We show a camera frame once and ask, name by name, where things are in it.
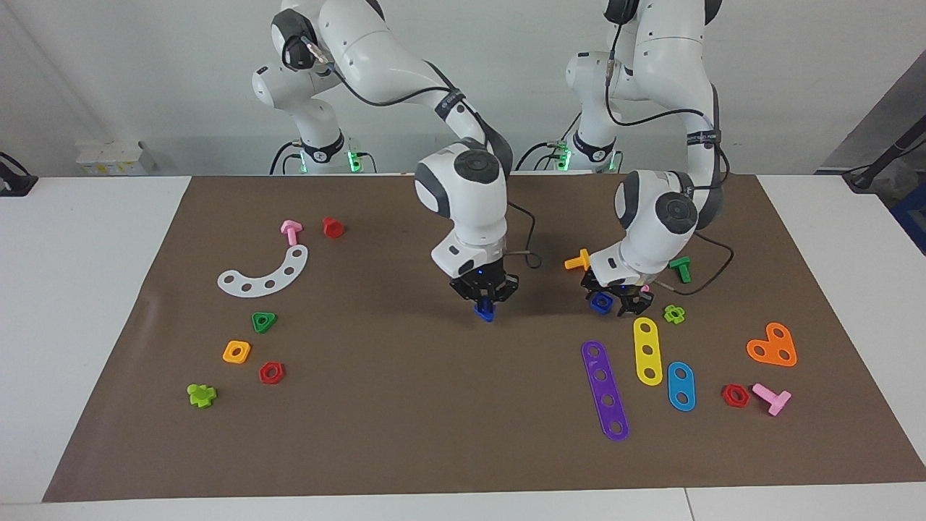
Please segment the yellow three-hole strip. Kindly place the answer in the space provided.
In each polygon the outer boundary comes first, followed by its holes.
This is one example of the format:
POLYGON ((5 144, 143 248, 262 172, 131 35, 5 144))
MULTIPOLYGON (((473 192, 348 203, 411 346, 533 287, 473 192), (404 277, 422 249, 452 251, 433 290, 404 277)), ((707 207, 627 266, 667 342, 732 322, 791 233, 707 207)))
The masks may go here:
POLYGON ((663 381, 663 364, 657 324, 640 316, 634 320, 634 362, 636 376, 646 386, 663 381))

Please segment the purple four-hole strip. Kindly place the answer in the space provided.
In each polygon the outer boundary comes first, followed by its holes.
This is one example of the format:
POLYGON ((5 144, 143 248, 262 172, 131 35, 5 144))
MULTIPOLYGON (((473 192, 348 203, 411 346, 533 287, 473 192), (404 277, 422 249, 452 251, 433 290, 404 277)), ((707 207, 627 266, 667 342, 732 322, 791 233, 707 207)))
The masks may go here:
POLYGON ((608 352, 599 341, 589 340, 582 344, 581 353, 600 428, 611 441, 624 441, 629 424, 608 352))

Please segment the blue two-hole strip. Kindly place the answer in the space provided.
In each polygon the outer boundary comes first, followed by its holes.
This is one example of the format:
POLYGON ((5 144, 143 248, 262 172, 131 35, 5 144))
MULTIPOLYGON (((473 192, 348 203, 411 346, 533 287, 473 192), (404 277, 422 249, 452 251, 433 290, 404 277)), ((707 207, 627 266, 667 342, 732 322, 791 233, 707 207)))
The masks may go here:
POLYGON ((669 363, 668 401, 675 410, 691 412, 697 406, 697 384, 694 371, 687 363, 675 360, 669 363))

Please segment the orange heart-shaped plate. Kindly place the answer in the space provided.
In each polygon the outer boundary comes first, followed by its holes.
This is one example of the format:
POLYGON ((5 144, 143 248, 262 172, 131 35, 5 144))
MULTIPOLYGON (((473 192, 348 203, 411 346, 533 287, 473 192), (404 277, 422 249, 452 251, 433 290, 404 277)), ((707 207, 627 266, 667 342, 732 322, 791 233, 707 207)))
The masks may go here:
POLYGON ((758 363, 794 367, 798 357, 790 330, 782 323, 770 322, 766 326, 766 334, 767 339, 751 339, 747 342, 747 355, 758 363))

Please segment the brown table mat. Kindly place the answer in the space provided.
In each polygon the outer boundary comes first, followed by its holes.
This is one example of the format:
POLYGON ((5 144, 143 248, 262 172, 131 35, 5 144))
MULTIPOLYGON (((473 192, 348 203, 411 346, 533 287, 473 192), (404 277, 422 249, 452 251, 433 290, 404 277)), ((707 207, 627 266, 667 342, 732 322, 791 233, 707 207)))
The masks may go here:
POLYGON ((751 176, 725 185, 709 237, 735 249, 692 297, 665 291, 647 316, 663 365, 694 371, 697 406, 636 375, 634 317, 595 314, 562 263, 617 241, 614 176, 519 176, 537 217, 539 270, 507 258, 519 291, 484 322, 430 259, 449 224, 408 177, 198 177, 143 282, 44 500, 449 494, 546 489, 745 487, 926 480, 926 466, 751 176), (337 240, 322 219, 343 222, 337 240), (281 264, 285 220, 310 258, 259 299, 218 288, 223 271, 281 264), (668 323, 668 305, 685 321, 668 323), (265 334, 251 315, 278 320, 265 334), (755 362, 751 339, 790 330, 794 367, 755 362), (243 364, 222 360, 250 343, 243 364), (629 424, 606 438, 582 344, 606 348, 629 424), (283 363, 276 385, 259 380, 283 363), (751 390, 791 399, 773 417, 751 390), (187 387, 217 389, 211 407, 187 387), (721 390, 739 384, 744 408, 721 390))

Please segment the white curved perforated strip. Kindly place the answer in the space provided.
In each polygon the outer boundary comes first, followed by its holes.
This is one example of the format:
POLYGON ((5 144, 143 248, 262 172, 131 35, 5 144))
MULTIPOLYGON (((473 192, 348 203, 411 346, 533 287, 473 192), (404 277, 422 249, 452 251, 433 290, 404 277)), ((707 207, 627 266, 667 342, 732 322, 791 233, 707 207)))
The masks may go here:
POLYGON ((291 286, 307 265, 310 248, 297 244, 286 251, 280 266, 265 276, 245 276, 241 271, 223 271, 217 285, 224 293, 239 299, 259 299, 291 286))

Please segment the black stand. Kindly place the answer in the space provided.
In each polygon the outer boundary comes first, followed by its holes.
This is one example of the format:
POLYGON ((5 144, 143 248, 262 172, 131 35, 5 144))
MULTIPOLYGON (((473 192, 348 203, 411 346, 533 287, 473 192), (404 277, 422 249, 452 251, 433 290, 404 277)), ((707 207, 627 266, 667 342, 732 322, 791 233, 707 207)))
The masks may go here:
POLYGON ((859 192, 859 194, 871 192, 871 185, 878 174, 896 159, 909 155, 924 144, 926 144, 926 114, 907 129, 896 142, 893 142, 893 145, 890 145, 890 148, 887 148, 879 158, 870 164, 847 169, 843 172, 842 179, 853 192, 859 192))

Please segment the blue crate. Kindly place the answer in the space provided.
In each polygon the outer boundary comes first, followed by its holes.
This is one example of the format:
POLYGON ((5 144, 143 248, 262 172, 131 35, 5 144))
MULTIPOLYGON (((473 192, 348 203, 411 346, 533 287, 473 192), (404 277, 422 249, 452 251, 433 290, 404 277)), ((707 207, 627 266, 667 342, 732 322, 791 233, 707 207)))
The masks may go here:
POLYGON ((926 182, 894 204, 890 214, 926 256, 926 182))

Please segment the white box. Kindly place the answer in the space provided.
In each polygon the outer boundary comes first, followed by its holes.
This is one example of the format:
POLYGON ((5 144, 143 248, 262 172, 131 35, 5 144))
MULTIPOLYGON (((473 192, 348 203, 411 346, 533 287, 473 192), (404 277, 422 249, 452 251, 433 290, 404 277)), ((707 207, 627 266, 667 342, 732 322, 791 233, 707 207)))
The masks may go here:
POLYGON ((149 176, 156 163, 142 142, 116 140, 108 143, 78 142, 76 164, 89 176, 149 176))

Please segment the black clamp device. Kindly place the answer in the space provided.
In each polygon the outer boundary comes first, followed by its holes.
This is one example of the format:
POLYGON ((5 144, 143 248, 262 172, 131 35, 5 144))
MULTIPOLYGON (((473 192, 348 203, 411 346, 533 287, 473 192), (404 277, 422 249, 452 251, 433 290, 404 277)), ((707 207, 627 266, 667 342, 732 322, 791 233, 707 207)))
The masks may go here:
POLYGON ((0 151, 0 197, 25 197, 38 180, 17 159, 0 151))

